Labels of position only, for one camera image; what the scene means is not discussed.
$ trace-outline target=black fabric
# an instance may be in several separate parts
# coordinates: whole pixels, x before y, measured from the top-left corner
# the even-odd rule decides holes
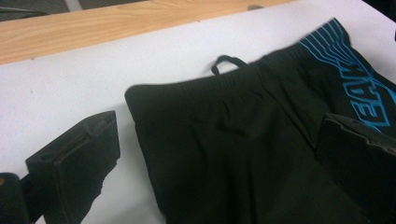
[[[373,223],[396,223],[396,139],[326,115],[316,157]]]
[[[334,19],[230,73],[125,98],[167,223],[368,223],[316,142],[326,113],[394,138],[395,90]]]

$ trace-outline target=wood grain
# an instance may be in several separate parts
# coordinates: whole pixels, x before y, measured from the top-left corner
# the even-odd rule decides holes
[[[291,0],[152,0],[0,22],[0,64]]]

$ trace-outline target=printed logo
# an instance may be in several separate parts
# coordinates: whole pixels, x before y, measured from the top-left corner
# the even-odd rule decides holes
[[[390,127],[378,90],[387,91],[394,104],[396,93],[374,78],[374,69],[365,66],[344,40],[344,30],[337,20],[333,20],[317,30],[315,35],[303,39],[300,44],[319,61],[338,68],[345,93],[360,121],[378,131],[379,127]]]

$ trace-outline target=white table surface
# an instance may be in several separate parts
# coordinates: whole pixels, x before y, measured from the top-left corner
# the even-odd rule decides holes
[[[83,223],[165,223],[123,97],[128,87],[211,76],[221,54],[255,61],[332,17],[353,48],[396,82],[396,24],[361,0],[300,0],[1,65],[0,172],[22,178],[25,159],[40,148],[84,118],[116,110],[121,158]]]

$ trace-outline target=black shorts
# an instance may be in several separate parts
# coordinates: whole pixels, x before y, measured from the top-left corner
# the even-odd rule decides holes
[[[167,223],[333,224],[367,213],[315,159],[323,116],[394,138],[395,90],[334,19],[230,73],[125,98]]]

